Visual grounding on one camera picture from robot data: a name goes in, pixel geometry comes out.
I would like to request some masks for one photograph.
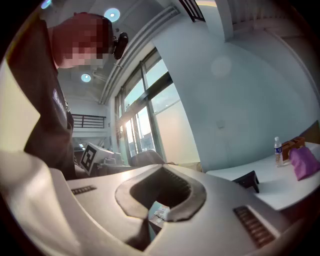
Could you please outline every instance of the person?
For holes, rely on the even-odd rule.
[[[112,47],[112,23],[91,13],[75,13],[47,28],[33,17],[18,33],[7,61],[21,90],[40,113],[24,151],[59,169],[66,180],[76,179],[72,133],[74,120],[58,81],[58,68],[87,65],[102,59]]]

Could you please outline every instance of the white wall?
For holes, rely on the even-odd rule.
[[[273,154],[320,117],[305,73],[265,31],[231,42],[182,17],[153,40],[179,93],[203,170]]]
[[[102,116],[104,120],[104,129],[102,128],[74,128],[72,137],[107,137],[110,136],[110,111],[106,105],[99,105],[98,102],[70,98],[65,96],[70,112],[78,115]]]

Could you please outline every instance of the ceiling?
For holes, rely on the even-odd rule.
[[[72,17],[74,13],[87,12],[103,16],[106,10],[117,8],[120,18],[112,23],[113,34],[118,37],[120,33],[126,32],[130,41],[169,4],[169,0],[52,0],[51,6],[43,10],[40,16],[49,28]],[[115,58],[108,54],[101,65],[59,68],[58,80],[65,97],[98,102],[115,62]],[[91,81],[83,82],[82,74],[89,74]]]

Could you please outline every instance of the window frame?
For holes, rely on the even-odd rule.
[[[122,126],[123,130],[123,136],[124,136],[124,141],[125,141],[125,147],[126,147],[126,154],[128,158],[128,162],[130,164],[130,148],[129,148],[129,141],[128,141],[128,135],[127,135],[127,128],[126,128],[126,123],[133,118],[135,120],[136,114],[138,114],[143,108],[146,107],[147,113],[148,113],[148,118],[150,122],[150,129],[151,129],[151,134],[153,138],[153,143],[155,147],[155,151],[164,159],[166,160],[164,150],[163,150],[163,145],[161,138],[159,136],[158,132],[158,126],[157,126],[157,121],[155,119],[154,115],[154,109],[151,100],[158,95],[160,92],[162,92],[164,89],[166,89],[168,86],[173,84],[173,80],[167,71],[164,75],[162,75],[157,81],[155,81],[152,86],[148,86],[148,81],[146,77],[146,66],[145,63],[153,57],[154,54],[159,54],[158,50],[154,48],[143,60],[141,60],[138,64],[138,66],[133,70],[133,72],[130,74],[128,79],[125,81],[123,86],[120,88],[119,93],[115,96],[115,127],[116,127],[116,137],[117,137],[117,144],[119,146],[119,138],[120,138],[120,127]],[[149,69],[154,67],[162,58],[158,57],[156,58],[154,64],[150,66]],[[142,78],[142,83],[143,83],[143,89],[144,92],[130,105],[130,108],[128,111],[125,111],[124,108],[124,101],[125,101],[125,89],[126,85],[130,82],[130,79],[132,79],[137,72],[141,73],[141,78]],[[118,99],[121,99],[120,104],[121,104],[121,117],[119,117],[119,101]],[[140,140],[133,138],[133,143],[138,146],[138,153],[139,150],[141,150],[141,144]]]

